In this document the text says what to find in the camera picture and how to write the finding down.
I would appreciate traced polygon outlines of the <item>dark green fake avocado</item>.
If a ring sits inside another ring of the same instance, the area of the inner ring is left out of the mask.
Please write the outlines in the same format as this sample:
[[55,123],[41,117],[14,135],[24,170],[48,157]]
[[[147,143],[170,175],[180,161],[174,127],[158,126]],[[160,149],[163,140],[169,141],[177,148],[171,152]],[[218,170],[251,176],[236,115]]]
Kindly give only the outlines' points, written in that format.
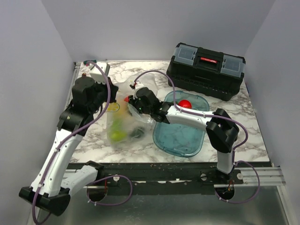
[[143,127],[136,127],[131,133],[130,137],[135,139],[143,138],[145,135],[145,129]]

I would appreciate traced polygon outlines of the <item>translucent printed plastic bag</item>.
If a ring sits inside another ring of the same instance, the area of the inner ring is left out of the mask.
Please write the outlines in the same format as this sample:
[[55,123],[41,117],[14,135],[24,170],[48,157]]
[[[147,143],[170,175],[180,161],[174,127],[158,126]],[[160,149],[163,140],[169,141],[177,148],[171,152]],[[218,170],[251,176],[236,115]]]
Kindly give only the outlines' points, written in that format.
[[[126,103],[124,98],[130,95],[133,95],[134,90],[130,88],[130,84],[132,84],[137,75],[130,76],[124,82],[120,82],[115,84],[119,87],[119,90],[116,95],[116,102],[109,104],[106,115],[106,134],[107,139],[113,146],[123,147],[127,144],[132,144],[134,142],[142,140],[154,127],[154,120],[144,114],[140,114],[132,105]],[[124,132],[127,133],[127,137],[125,140],[121,142],[112,142],[110,139],[110,134],[112,131],[110,130],[111,123],[113,119],[120,118],[124,120]],[[145,135],[143,138],[135,139],[131,138],[130,133],[137,127],[143,127],[145,129]]]

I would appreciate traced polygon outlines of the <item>red fake fruit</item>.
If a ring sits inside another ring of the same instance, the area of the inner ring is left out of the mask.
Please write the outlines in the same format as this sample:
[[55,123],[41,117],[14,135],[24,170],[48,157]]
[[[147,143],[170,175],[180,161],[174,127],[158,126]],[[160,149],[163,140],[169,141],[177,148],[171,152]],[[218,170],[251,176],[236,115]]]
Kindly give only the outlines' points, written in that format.
[[186,99],[179,101],[178,106],[187,108],[187,109],[192,109],[192,104]]

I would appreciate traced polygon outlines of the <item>light green fake pear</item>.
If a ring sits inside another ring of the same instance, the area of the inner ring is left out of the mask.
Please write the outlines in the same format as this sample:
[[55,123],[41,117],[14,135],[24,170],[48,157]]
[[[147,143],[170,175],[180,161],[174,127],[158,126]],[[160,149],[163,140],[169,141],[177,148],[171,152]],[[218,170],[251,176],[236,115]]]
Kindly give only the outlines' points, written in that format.
[[127,133],[124,131],[113,131],[110,134],[110,139],[112,142],[121,142],[125,140],[127,137]]

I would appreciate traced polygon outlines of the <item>green fake fruit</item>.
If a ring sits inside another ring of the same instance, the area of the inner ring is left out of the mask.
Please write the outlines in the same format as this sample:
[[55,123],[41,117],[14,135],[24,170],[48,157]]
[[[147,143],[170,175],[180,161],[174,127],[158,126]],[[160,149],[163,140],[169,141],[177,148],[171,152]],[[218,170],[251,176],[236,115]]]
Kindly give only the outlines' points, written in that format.
[[113,119],[110,130],[112,132],[123,131],[124,130],[124,120],[120,118]]

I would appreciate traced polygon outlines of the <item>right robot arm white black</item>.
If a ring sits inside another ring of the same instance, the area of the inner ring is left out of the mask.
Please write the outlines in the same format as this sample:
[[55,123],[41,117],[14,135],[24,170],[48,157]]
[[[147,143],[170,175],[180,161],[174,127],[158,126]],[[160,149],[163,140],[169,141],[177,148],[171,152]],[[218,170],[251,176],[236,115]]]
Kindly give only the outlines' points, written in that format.
[[173,102],[160,101],[147,87],[135,90],[128,96],[128,103],[140,114],[149,115],[156,122],[182,124],[206,131],[212,147],[217,151],[216,179],[225,184],[233,178],[233,145],[237,141],[239,128],[225,110],[202,112],[188,109]]

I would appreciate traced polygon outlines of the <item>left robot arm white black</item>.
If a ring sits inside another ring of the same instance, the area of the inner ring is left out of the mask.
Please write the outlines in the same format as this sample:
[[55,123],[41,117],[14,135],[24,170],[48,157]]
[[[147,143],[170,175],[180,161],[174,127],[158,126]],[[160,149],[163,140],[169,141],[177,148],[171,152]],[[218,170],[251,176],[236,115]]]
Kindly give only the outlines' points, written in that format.
[[86,184],[103,182],[102,166],[89,161],[71,179],[63,180],[69,161],[88,127],[96,122],[95,113],[102,116],[110,103],[116,101],[118,87],[109,77],[95,81],[91,77],[76,79],[72,100],[59,116],[51,150],[28,187],[22,187],[19,197],[52,215],[60,216],[68,207],[71,196]]

